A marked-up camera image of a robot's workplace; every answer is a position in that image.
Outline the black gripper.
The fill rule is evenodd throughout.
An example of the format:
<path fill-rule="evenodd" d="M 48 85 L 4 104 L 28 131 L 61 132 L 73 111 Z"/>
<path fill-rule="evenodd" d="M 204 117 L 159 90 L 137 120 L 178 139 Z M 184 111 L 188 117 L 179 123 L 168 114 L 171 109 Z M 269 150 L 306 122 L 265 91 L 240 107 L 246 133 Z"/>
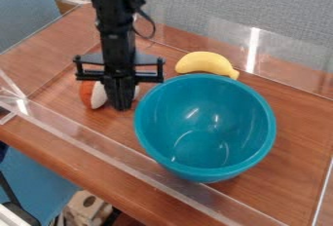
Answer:
<path fill-rule="evenodd" d="M 166 61 L 136 51 L 135 28 L 129 25 L 108 29 L 97 26 L 100 54 L 75 56 L 77 81 L 100 81 L 113 108 L 127 110 L 135 93 L 135 83 L 160 83 L 164 80 Z"/>

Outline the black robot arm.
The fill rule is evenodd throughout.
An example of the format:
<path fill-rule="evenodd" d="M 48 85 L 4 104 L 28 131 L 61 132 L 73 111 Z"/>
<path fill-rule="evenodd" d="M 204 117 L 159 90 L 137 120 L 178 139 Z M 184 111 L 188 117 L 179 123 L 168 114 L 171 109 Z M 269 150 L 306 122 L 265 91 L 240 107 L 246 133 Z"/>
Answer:
<path fill-rule="evenodd" d="M 73 57 L 75 78 L 100 82 L 111 105 L 121 111 L 131 108 L 139 83 L 164 81 L 166 60 L 136 51 L 135 35 L 140 33 L 133 26 L 133 15 L 139 14 L 152 24 L 152 32 L 144 39 L 155 36 L 156 26 L 141 11 L 145 0 L 91 0 L 91 3 L 101 53 Z"/>

